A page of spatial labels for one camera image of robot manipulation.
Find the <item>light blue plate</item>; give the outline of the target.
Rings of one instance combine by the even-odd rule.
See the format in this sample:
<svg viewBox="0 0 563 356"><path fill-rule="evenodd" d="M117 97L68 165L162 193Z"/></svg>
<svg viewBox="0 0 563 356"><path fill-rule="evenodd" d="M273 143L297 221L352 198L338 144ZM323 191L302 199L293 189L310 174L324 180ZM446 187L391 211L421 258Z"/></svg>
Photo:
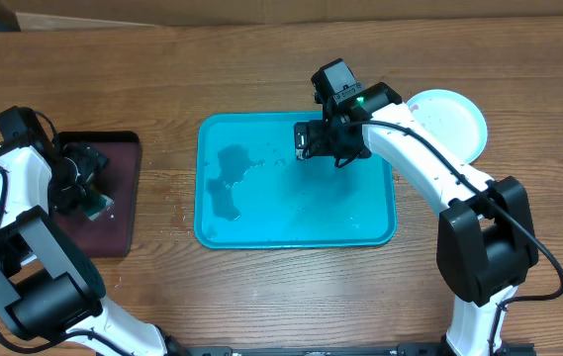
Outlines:
<svg viewBox="0 0 563 356"><path fill-rule="evenodd" d="M457 157L473 163L483 153L487 122L470 99L450 90L430 89L414 95L407 105L415 119Z"/></svg>

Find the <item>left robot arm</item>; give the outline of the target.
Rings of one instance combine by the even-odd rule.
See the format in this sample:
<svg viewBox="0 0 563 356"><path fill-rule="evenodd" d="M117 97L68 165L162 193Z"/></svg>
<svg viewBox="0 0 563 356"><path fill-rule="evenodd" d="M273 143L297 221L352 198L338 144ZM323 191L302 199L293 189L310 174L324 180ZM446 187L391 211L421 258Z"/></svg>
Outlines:
<svg viewBox="0 0 563 356"><path fill-rule="evenodd" d="M90 145L61 146L26 107L0 113L0 344L35 354L73 342L99 355L185 355L160 327L106 294L98 270L53 222L72 210L108 163Z"/></svg>

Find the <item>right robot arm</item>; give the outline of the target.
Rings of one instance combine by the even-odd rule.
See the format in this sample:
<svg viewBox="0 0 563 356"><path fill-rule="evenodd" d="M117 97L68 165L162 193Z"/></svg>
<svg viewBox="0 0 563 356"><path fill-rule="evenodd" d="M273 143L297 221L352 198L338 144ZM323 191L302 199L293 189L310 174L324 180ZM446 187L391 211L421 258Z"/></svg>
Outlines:
<svg viewBox="0 0 563 356"><path fill-rule="evenodd" d="M455 296L451 324L430 346L401 354L532 355L531 345L501 339L507 308L538 261L524 187L501 181L450 152L384 82L364 87L338 58L311 78L319 120L294 126L300 160L331 156L342 168L378 155L428 202L438 217L436 263Z"/></svg>

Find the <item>green and white sponge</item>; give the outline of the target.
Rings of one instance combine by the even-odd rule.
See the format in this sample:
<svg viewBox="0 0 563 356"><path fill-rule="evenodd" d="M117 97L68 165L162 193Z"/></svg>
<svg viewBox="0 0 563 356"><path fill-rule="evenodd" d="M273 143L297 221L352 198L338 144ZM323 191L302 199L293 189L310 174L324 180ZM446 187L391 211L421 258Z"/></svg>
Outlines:
<svg viewBox="0 0 563 356"><path fill-rule="evenodd" d="M108 211L114 201L96 190L90 190L79 207L82 213L92 222L96 221L104 211Z"/></svg>

